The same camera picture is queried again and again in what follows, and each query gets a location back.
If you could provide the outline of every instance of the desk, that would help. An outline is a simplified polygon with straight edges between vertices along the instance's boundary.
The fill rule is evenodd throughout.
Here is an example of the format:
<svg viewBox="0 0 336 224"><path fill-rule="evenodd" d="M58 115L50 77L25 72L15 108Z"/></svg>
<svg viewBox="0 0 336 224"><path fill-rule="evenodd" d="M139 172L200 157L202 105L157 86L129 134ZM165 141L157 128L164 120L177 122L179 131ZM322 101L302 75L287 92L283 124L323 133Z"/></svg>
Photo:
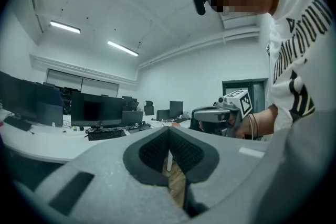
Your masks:
<svg viewBox="0 0 336 224"><path fill-rule="evenodd" d="M0 120L3 120L8 114L10 114L9 111L1 109ZM153 127L162 126L160 122L151 121L152 118L153 116L144 116L143 120L146 123L148 121ZM71 122L71 117L64 115L64 121ZM89 148L109 141L89 141L87 137L84 137L86 136L85 131L73 131L66 127L51 127L38 123L31 127L31 131L34 134L24 132L6 123L0 127L1 137L8 148L25 157L45 162L66 163Z"/></svg>

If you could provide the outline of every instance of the keyboard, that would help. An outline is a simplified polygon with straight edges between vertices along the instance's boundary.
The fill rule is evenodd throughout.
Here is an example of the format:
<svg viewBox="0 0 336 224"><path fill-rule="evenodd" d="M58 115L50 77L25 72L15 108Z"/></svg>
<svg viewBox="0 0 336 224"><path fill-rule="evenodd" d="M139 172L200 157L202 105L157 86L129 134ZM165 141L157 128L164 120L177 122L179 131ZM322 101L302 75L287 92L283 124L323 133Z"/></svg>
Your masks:
<svg viewBox="0 0 336 224"><path fill-rule="evenodd" d="M95 132L89 133L89 141L119 138L125 135L126 134L124 130L95 131Z"/></svg>
<svg viewBox="0 0 336 224"><path fill-rule="evenodd" d="M7 123L25 132L29 131L30 127L32 126L30 123L26 122L25 120L18 119L12 116L5 118L4 123Z"/></svg>
<svg viewBox="0 0 336 224"><path fill-rule="evenodd" d="M184 122L184 121L187 121L187 120L188 119L182 118L182 119L176 119L174 122L181 123L181 122Z"/></svg>

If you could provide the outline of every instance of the fluorescent light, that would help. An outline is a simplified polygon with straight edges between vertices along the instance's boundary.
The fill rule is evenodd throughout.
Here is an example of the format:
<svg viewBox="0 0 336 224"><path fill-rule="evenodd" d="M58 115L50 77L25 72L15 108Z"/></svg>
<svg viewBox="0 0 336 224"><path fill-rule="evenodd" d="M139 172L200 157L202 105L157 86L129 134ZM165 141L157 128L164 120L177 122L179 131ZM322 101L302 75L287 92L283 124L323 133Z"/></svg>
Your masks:
<svg viewBox="0 0 336 224"><path fill-rule="evenodd" d="M131 55L133 55L133 56L138 56L138 55L139 55L139 54L136 53L135 51L130 50L130 49L124 47L124 46L120 46L120 45L118 45L118 44L115 44L115 43L113 43L113 42L111 42L111 41L108 41L107 44L112 45L112 46L114 46L114 47L116 47L116 48L118 48L118 49L120 49L120 50L123 50L123 51L125 51L125 52L127 52L128 54L131 54Z"/></svg>
<svg viewBox="0 0 336 224"><path fill-rule="evenodd" d="M52 26L56 26L56 27L59 27L59 28L62 28L62 29L69 30L69 31L71 31L71 32L75 32L75 33L80 34L80 29L79 29L79 28L72 27L72 26L65 25L65 24L61 24L61 23L55 22L55 21L53 21L53 20L50 21L50 24L51 24Z"/></svg>

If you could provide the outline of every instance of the hand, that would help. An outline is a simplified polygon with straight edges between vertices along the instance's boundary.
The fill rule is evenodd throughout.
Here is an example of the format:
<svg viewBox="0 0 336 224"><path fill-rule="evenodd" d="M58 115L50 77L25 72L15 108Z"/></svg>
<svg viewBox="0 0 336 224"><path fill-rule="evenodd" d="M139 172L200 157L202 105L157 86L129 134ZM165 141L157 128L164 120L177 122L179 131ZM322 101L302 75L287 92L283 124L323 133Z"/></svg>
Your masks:
<svg viewBox="0 0 336 224"><path fill-rule="evenodd" d="M233 113L230 113L230 118L229 118L229 120L227 121L228 124L230 124L231 126L235 125L235 120L236 120L236 115L233 114ZM203 130L202 122L199 121L198 123L200 124L200 125L199 125L199 126L200 126L199 128L200 128L202 131L204 131L204 130ZM246 117L243 119L243 121L242 121L240 127L237 128L237 129L235 130L235 135L236 135L236 138L242 138L242 139L245 139L245 134L248 134L249 132L250 132L250 121L249 121L249 119L248 119L248 116L246 116Z"/></svg>

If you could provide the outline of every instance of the person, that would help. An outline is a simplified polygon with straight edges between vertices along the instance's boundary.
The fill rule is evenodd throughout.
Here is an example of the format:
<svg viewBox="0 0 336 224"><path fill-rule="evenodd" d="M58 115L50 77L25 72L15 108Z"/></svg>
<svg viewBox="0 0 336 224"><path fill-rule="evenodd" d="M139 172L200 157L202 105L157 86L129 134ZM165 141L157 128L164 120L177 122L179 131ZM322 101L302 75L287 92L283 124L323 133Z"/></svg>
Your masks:
<svg viewBox="0 0 336 224"><path fill-rule="evenodd" d="M314 103L298 69L311 60L312 48L323 46L330 40L334 27L333 14L326 0L208 0L212 9L222 11L228 7L232 12L269 13L270 24L269 56L270 81L267 101L272 105L253 114L253 129L258 135L291 127L298 119L311 115ZM231 115L229 124L233 125ZM250 121L245 117L235 130L236 137L251 134Z"/></svg>

